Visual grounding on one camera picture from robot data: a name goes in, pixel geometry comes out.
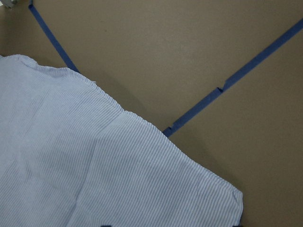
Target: striped cloth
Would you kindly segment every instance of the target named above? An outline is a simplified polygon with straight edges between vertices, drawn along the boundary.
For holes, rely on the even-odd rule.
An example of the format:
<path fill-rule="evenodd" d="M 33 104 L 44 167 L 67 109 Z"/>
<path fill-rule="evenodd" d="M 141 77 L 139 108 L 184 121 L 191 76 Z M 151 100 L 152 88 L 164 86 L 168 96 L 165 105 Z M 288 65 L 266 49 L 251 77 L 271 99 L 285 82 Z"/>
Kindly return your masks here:
<path fill-rule="evenodd" d="M 68 68 L 0 57 L 1 227 L 232 227 L 242 193 Z"/>

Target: blue line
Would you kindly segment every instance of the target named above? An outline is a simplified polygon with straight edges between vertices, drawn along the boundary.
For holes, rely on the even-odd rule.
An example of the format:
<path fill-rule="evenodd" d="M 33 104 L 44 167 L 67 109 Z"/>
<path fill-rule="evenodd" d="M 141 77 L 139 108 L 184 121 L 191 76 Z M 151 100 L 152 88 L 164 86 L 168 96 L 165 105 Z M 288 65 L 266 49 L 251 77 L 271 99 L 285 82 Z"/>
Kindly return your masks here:
<path fill-rule="evenodd" d="M 79 70 L 77 69 L 77 67 L 74 65 L 74 63 L 71 61 L 71 59 L 69 58 L 69 56 L 67 55 L 67 53 L 65 52 L 65 50 L 63 49 L 63 47 L 60 45 L 60 43 L 56 39 L 56 37 L 53 35 L 52 31 L 48 28 L 48 26 L 46 25 L 46 23 L 44 22 L 44 20 L 40 16 L 40 14 L 37 11 L 37 9 L 34 7 L 32 0 L 29 2 L 28 8 L 32 12 L 32 14 L 34 15 L 34 17 L 36 18 L 36 20 L 39 23 L 40 27 L 42 28 L 42 30 L 46 34 L 46 36 L 49 39 L 49 41 L 51 41 L 51 43 L 53 44 L 54 48 L 57 50 L 57 52 L 59 53 L 59 55 L 61 56 L 61 58 L 65 62 L 65 64 L 67 65 L 67 67 L 70 68 L 71 70 L 74 70 L 75 72 L 79 72 Z"/>
<path fill-rule="evenodd" d="M 186 124 L 189 120 L 191 120 L 194 116 L 196 116 L 200 111 L 202 111 L 205 107 L 211 104 L 217 97 L 219 97 L 223 92 L 229 89 L 232 85 L 238 82 L 241 78 L 243 78 L 247 73 L 253 70 L 257 65 L 259 65 L 262 61 L 264 61 L 268 56 L 270 56 L 273 52 L 275 52 L 279 47 L 285 44 L 288 40 L 290 40 L 295 34 L 297 34 L 303 28 L 303 19 L 301 19 L 298 23 L 292 26 L 289 30 L 287 30 L 283 35 L 281 35 L 278 39 L 276 39 L 271 45 L 265 48 L 262 52 L 260 52 L 256 57 L 250 60 L 246 65 L 244 65 L 241 69 L 239 69 L 236 73 L 234 73 L 231 77 L 229 77 L 223 88 L 216 88 L 210 94 L 208 94 L 205 98 L 203 98 L 200 102 L 198 102 L 194 107 L 192 107 L 189 111 L 187 111 L 183 116 L 177 119 L 171 127 L 168 127 L 163 131 L 163 134 L 167 137 L 171 136 L 178 129 L 180 129 L 184 124 Z"/>

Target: blue and white striped fabric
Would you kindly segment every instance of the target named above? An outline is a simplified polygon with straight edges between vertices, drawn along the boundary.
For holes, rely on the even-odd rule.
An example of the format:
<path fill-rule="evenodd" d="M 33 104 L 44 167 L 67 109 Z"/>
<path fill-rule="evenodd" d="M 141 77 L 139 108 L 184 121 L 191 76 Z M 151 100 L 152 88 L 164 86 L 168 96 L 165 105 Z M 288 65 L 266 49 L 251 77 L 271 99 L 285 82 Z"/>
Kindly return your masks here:
<path fill-rule="evenodd" d="M 1 227 L 232 227 L 242 193 L 68 68 L 0 57 Z"/>

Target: painter's tape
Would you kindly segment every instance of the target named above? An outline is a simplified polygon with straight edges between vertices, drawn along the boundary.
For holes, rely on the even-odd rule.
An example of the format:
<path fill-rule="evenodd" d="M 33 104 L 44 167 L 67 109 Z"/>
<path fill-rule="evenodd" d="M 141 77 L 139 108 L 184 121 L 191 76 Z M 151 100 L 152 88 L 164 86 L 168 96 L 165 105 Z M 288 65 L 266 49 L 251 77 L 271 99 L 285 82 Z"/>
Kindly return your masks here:
<path fill-rule="evenodd" d="M 301 19 L 298 23 L 292 26 L 289 30 L 287 30 L 283 35 L 281 35 L 278 39 L 276 39 L 271 45 L 265 48 L 262 52 L 260 52 L 256 57 L 250 60 L 247 64 L 245 64 L 241 69 L 239 69 L 236 73 L 234 73 L 231 77 L 229 77 L 223 88 L 216 88 L 210 94 L 208 94 L 205 98 L 203 98 L 200 102 L 198 102 L 193 108 L 187 111 L 183 116 L 177 119 L 171 127 L 168 127 L 163 131 L 163 134 L 167 137 L 171 136 L 178 129 L 180 129 L 184 124 L 186 124 L 189 120 L 191 120 L 194 116 L 196 116 L 200 111 L 202 111 L 205 107 L 211 104 L 217 97 L 219 97 L 223 92 L 229 89 L 232 85 L 237 83 L 241 78 L 243 78 L 247 73 L 253 70 L 257 65 L 259 65 L 264 59 L 266 59 L 269 55 L 275 52 L 279 47 L 285 44 L 289 39 L 291 39 L 295 34 L 297 34 L 303 28 L 303 19 Z"/>
<path fill-rule="evenodd" d="M 53 35 L 52 31 L 48 28 L 48 26 L 46 25 L 46 23 L 44 22 L 44 20 L 40 16 L 37 9 L 34 7 L 32 0 L 29 2 L 28 8 L 32 12 L 34 17 L 36 18 L 37 22 L 39 23 L 40 27 L 42 28 L 42 30 L 44 31 L 44 33 L 46 34 L 48 39 L 53 44 L 54 48 L 57 50 L 57 52 L 59 53 L 59 55 L 61 56 L 61 58 L 65 62 L 66 66 L 68 68 L 70 68 L 71 70 L 74 70 L 75 72 L 79 72 L 77 67 L 74 65 L 74 63 L 71 61 L 71 59 L 69 58 L 69 56 L 67 55 L 67 53 L 65 52 L 63 47 L 60 45 L 60 43 L 56 39 L 56 37 Z"/>

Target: brown surface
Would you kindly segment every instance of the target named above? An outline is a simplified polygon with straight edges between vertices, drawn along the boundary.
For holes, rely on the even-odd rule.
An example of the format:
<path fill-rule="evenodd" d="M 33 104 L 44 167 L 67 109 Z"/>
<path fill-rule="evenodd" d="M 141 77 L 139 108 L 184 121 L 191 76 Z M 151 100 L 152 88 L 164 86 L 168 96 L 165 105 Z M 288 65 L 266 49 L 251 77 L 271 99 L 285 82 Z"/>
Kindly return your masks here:
<path fill-rule="evenodd" d="M 0 7 L 0 55 L 65 67 L 22 0 Z M 163 130 L 302 17 L 294 1 L 46 1 L 81 73 Z M 303 223 L 302 32 L 171 137 L 244 193 L 243 224 Z"/>

